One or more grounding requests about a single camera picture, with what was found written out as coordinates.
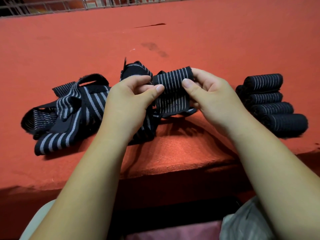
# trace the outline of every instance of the gray pants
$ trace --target gray pants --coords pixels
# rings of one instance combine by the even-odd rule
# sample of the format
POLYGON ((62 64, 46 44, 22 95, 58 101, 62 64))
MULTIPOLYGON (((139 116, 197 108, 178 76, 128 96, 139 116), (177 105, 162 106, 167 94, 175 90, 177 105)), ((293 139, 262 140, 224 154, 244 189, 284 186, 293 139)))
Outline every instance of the gray pants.
MULTIPOLYGON (((29 222, 20 240, 28 240, 43 218, 46 216, 54 201, 42 206, 29 222)), ((268 218, 263 211, 258 198, 255 196, 237 210, 236 213, 223 218, 220 240, 270 240, 276 239, 268 218)))

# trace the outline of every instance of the metal wire grid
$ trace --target metal wire grid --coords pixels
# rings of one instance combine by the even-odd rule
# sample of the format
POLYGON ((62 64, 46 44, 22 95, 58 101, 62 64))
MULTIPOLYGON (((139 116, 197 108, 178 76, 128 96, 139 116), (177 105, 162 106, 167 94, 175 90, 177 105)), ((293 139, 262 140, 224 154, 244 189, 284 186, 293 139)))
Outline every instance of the metal wire grid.
POLYGON ((41 15, 41 14, 49 14, 49 13, 59 13, 59 12, 71 12, 77 10, 89 10, 89 9, 100 9, 100 8, 113 8, 113 7, 123 7, 123 6, 131 6, 131 5, 140 5, 147 3, 161 3, 161 2, 169 2, 169 1, 177 1, 177 0, 152 0, 146 1, 142 0, 134 0, 134 3, 130 0, 126 0, 126 3, 122 3, 121 0, 119 4, 116 4, 114 0, 100 0, 99 6, 95 4, 92 5, 92 2, 88 2, 89 0, 52 0, 52 1, 40 1, 40 2, 32 2, 32 3, 17 3, 16 0, 3 0, 6 6, 0 6, 1 9, 7 9, 10 11, 12 16, 33 16, 33 15, 41 15), (82 3, 82 8, 70 8, 71 2, 82 3), (53 10, 53 4, 62 4, 63 10, 53 10))

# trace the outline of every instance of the stain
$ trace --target stain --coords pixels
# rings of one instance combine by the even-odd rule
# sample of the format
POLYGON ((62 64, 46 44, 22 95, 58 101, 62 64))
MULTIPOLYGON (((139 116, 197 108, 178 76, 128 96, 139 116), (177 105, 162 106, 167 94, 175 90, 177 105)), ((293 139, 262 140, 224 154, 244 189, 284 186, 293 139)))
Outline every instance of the stain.
POLYGON ((163 57, 163 58, 169 57, 169 55, 165 51, 159 49, 158 45, 156 43, 154 43, 154 42, 145 42, 145 43, 141 43, 141 45, 143 47, 149 49, 150 51, 157 52, 158 55, 163 57))
POLYGON ((145 28, 145 27, 152 27, 152 26, 159 26, 159 25, 166 25, 166 24, 164 24, 164 23, 161 23, 161 24, 152 24, 152 25, 140 26, 140 27, 134 27, 134 28, 145 28))
POLYGON ((49 36, 38 36, 36 37, 37 40, 51 40, 49 36))

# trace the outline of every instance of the red table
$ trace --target red table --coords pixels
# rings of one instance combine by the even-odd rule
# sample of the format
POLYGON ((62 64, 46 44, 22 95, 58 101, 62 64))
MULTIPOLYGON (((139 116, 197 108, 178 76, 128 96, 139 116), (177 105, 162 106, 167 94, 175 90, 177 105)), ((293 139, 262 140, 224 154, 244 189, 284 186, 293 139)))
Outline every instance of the red table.
MULTIPOLYGON (((57 196, 92 138, 49 156, 21 127, 53 87, 100 73, 118 82, 124 57, 153 73, 191 66, 235 87, 281 73, 284 101, 309 129, 283 140, 320 174, 320 0, 188 0, 0 19, 0 239, 17 238, 57 196)), ((163 121, 157 137, 129 146, 116 208, 171 204, 250 189, 234 148, 200 112, 163 121)))

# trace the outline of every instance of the fingernail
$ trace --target fingernail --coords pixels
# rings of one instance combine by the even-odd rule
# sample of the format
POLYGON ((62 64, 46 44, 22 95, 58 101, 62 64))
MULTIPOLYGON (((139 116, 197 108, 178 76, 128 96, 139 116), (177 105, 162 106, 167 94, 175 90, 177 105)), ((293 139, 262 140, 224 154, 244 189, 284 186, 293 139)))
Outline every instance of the fingernail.
POLYGON ((164 90, 165 86, 162 84, 159 84, 155 89, 157 90, 157 92, 162 92, 164 90))
POLYGON ((190 79, 185 78, 185 79, 182 80, 182 85, 185 88, 190 88, 191 85, 192 85, 192 81, 190 79))

